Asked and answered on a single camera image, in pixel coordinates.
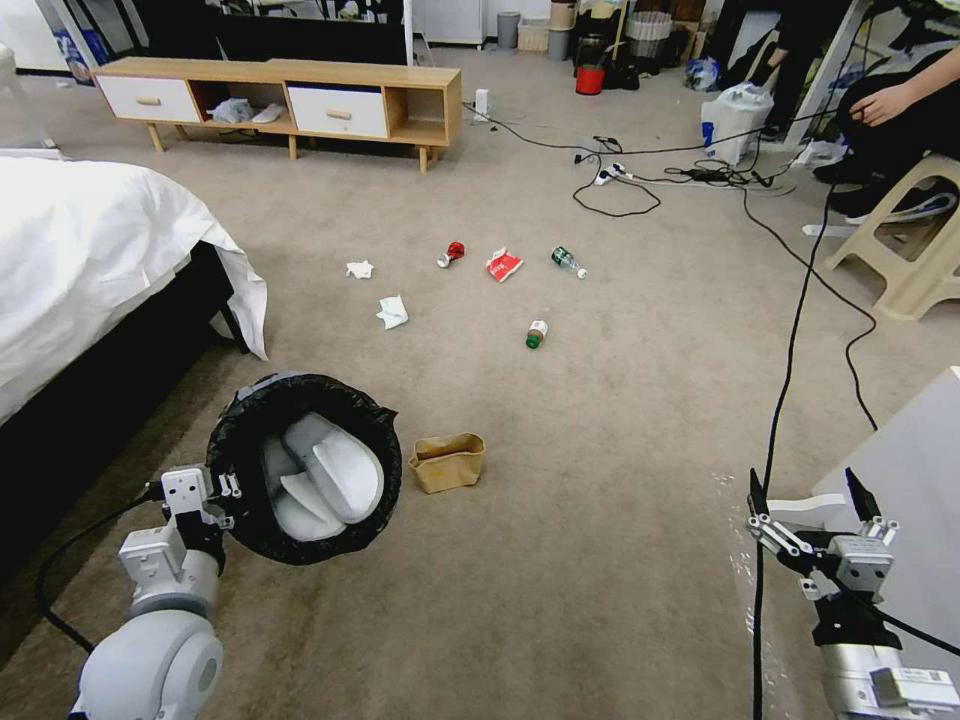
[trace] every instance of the beige carpet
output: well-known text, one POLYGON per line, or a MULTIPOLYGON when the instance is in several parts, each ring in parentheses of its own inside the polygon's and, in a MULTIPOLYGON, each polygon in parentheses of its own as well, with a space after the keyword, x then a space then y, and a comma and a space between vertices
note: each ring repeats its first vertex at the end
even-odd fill
MULTIPOLYGON (((704 96, 677 71, 639 92, 585 98, 569 65, 541 56, 435 55, 463 67, 464 97, 490 88, 496 115, 543 140, 697 141, 704 96)), ((405 451, 459 431, 489 447, 475 488, 426 496, 407 478, 365 552, 289 568, 228 542, 216 623, 226 665, 203 717, 747 716, 747 598, 731 564, 743 511, 733 506, 763 462, 802 268, 744 217, 738 192, 656 188, 655 212, 610 220, 570 199, 592 170, 568 153, 468 122, 426 176, 396 149, 303 149, 292 163, 282 144, 185 144, 168 132, 169 151, 156 155, 146 130, 114 120, 97 91, 24 85, 68 155, 147 165, 199 195, 270 288, 270 362, 210 351, 65 527, 124 502, 165 466, 202 459, 233 390, 271 370, 327 373, 370 393, 399 412, 405 451), (434 258, 454 239, 467 257, 439 270, 434 258), (557 243, 587 280, 551 265, 557 243), (526 264, 497 285, 483 260, 502 245, 526 264), (363 259, 373 280, 345 278, 344 263, 363 259), (376 301, 397 293, 411 319, 385 332, 376 301), (531 352, 523 338, 537 317, 551 331, 531 352)), ((13 118, 0 108, 0 130, 13 118)), ((628 164, 652 174, 697 157, 628 164)), ((818 221, 825 188, 802 172, 784 180, 797 190, 751 206, 807 252, 799 227, 818 221)), ((586 199, 617 211, 647 203, 619 186, 586 199)), ((880 287, 855 265, 829 277, 861 303, 880 287)), ((944 305, 922 323, 882 321, 862 344, 878 420, 957 361, 957 322, 956 305, 944 305)), ((813 289, 775 494, 808 491, 867 437, 842 355, 863 326, 813 289)), ((125 532, 160 523, 156 508, 131 513, 85 562, 68 560, 55 583, 77 570, 63 615, 97 639, 118 627, 131 587, 116 549, 125 532)), ((770 716, 823 717, 812 611, 789 573, 768 577, 770 716)), ((25 574, 3 591, 10 637, 29 628, 28 584, 25 574)), ((34 627, 0 672, 0 717, 63 716, 83 659, 34 627)))

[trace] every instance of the black bed frame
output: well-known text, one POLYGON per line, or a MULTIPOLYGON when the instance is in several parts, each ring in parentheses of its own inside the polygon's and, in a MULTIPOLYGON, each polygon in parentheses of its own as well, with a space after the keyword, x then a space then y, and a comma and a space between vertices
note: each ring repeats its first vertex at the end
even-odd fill
POLYGON ((227 301, 233 288, 216 249, 198 243, 159 293, 0 425, 0 581, 93 484, 203 351, 223 313, 247 352, 227 301))

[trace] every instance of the plastic stool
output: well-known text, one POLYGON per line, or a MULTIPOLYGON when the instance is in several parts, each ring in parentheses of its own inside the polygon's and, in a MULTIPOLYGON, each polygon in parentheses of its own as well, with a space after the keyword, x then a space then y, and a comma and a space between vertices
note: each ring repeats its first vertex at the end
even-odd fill
POLYGON ((57 144, 38 120, 37 114, 33 110, 33 104, 27 98, 27 94, 23 91, 23 87, 17 79, 17 64, 13 50, 0 44, 0 90, 3 89, 9 90, 13 95, 13 99, 20 107, 20 112, 23 113, 31 133, 40 141, 40 144, 44 147, 55 148, 57 144))
POLYGON ((881 243, 877 228, 918 182, 944 177, 960 187, 960 162, 942 155, 928 155, 914 166, 867 216, 857 231, 831 255, 824 266, 833 270, 848 255, 856 255, 887 281, 874 307, 899 320, 919 320, 943 300, 960 298, 960 212, 954 211, 929 244, 905 260, 881 243))

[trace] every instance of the brown paper bag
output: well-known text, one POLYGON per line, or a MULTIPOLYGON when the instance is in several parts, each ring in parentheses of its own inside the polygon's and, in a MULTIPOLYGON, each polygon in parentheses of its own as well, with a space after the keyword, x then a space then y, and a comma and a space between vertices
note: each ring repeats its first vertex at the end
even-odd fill
POLYGON ((483 438, 472 433, 424 438, 413 446, 410 469, 425 493, 476 485, 486 451, 483 438))

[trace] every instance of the white bed sheet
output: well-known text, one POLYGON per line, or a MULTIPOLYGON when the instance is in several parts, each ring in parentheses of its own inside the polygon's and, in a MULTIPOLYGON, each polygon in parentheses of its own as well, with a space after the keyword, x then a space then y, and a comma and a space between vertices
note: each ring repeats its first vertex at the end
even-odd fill
POLYGON ((0 424, 159 292, 198 242, 217 248, 230 308, 265 360, 266 283, 193 193, 134 165, 0 157, 0 424))

